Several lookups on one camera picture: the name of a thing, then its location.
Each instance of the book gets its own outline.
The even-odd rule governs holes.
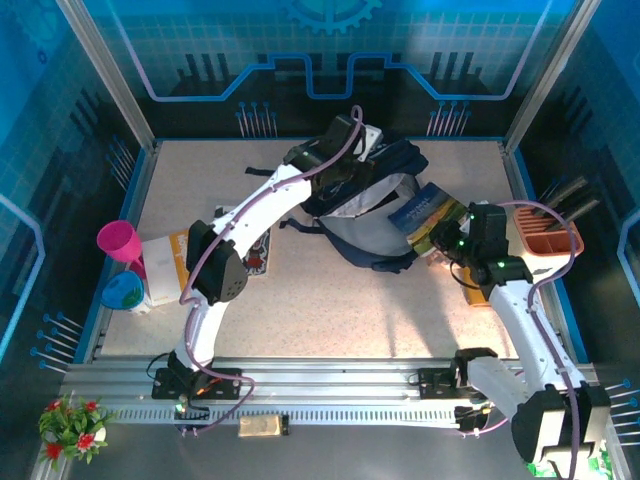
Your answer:
[[[430,182],[388,218],[407,237],[415,252],[426,257],[435,251],[429,240],[433,227],[441,220],[462,223],[466,213],[467,207]]]
[[[217,206],[214,218],[220,218],[235,207]],[[189,229],[166,237],[142,242],[142,258],[147,274],[151,305],[175,302],[189,280],[187,245]],[[263,233],[243,259],[249,276],[266,275],[271,246],[271,229]]]

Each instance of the beige floor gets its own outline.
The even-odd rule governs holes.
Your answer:
[[[277,166],[295,141],[165,142],[138,227],[143,240],[211,221],[216,205],[233,205],[264,179],[247,166]],[[511,198],[496,142],[415,142],[434,181],[460,201]],[[304,217],[299,209],[297,218]],[[401,275],[348,264],[314,235],[274,228],[269,272],[252,278],[227,310],[219,356],[450,357],[456,348],[515,350],[497,316],[467,306],[441,267],[423,262]],[[102,355],[151,355],[174,348],[184,326],[177,303],[134,317],[115,312]]]

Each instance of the blue backpack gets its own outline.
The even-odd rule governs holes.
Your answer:
[[[420,190],[416,179],[429,162],[420,149],[394,132],[384,132],[382,142],[369,154],[366,175],[326,186],[300,206],[316,226],[294,218],[280,222],[302,233],[324,234],[352,265],[378,272],[400,273],[418,255],[407,238],[389,221]],[[248,168],[245,173],[269,176],[273,172]]]

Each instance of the pink cup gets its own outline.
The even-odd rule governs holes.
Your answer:
[[[140,278],[147,278],[142,262],[142,242],[126,220],[107,223],[97,237],[98,247],[117,262],[131,263],[131,271]]]

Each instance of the blue book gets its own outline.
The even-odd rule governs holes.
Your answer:
[[[427,256],[435,247],[429,233],[441,220],[462,223],[467,207],[435,183],[428,183],[415,197],[389,215],[393,225],[405,234],[409,245],[420,256]]]

